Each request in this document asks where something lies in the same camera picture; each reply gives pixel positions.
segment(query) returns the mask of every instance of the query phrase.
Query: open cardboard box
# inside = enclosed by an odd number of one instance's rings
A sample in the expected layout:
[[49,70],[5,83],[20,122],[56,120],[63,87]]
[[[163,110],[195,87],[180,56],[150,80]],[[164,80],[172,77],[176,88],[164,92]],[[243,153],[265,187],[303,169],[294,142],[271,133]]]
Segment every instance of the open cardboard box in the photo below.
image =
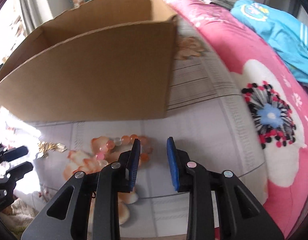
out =
[[162,118],[176,40],[162,0],[92,0],[35,29],[0,70],[25,121]]

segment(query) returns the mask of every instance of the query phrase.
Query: metal screw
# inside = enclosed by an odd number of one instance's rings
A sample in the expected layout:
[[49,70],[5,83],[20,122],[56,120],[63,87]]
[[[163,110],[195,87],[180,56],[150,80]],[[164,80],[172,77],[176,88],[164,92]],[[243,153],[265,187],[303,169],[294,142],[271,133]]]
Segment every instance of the metal screw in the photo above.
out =
[[187,167],[189,168],[195,168],[197,166],[196,162],[188,162]]
[[111,164],[111,167],[112,167],[113,169],[118,169],[119,167],[121,167],[121,163],[118,163],[118,162],[112,163],[112,164]]
[[78,171],[74,174],[75,178],[80,179],[84,176],[84,172]]
[[227,177],[227,178],[231,178],[231,177],[233,177],[233,172],[231,172],[231,171],[224,171],[224,176]]

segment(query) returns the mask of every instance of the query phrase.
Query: clear bead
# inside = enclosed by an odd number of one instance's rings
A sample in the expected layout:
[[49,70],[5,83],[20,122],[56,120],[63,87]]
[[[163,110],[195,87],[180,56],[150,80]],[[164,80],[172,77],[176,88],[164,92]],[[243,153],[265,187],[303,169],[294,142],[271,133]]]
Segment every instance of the clear bead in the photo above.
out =
[[113,141],[114,141],[115,146],[121,146],[122,144],[122,139],[119,137],[114,138]]

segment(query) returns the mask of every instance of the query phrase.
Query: blue clothing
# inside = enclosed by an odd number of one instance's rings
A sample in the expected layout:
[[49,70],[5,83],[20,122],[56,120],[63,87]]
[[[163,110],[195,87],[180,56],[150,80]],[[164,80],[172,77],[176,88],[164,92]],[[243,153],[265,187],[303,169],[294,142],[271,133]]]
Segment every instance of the blue clothing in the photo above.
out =
[[308,27],[287,12],[252,0],[239,0],[231,10],[240,22],[261,36],[299,82],[308,84]]

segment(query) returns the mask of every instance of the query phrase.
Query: triangular cutout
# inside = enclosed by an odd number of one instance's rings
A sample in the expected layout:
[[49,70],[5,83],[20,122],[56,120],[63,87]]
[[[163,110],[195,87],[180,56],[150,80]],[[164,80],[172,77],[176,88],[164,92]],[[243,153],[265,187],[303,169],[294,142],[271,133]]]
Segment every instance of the triangular cutout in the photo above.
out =
[[243,219],[255,217],[259,214],[258,208],[249,199],[245,192],[239,186],[234,187],[239,209]]
[[49,217],[54,217],[59,220],[64,220],[67,216],[67,210],[70,205],[71,197],[74,187],[68,187],[64,192],[55,200],[52,206],[48,209],[46,214]]

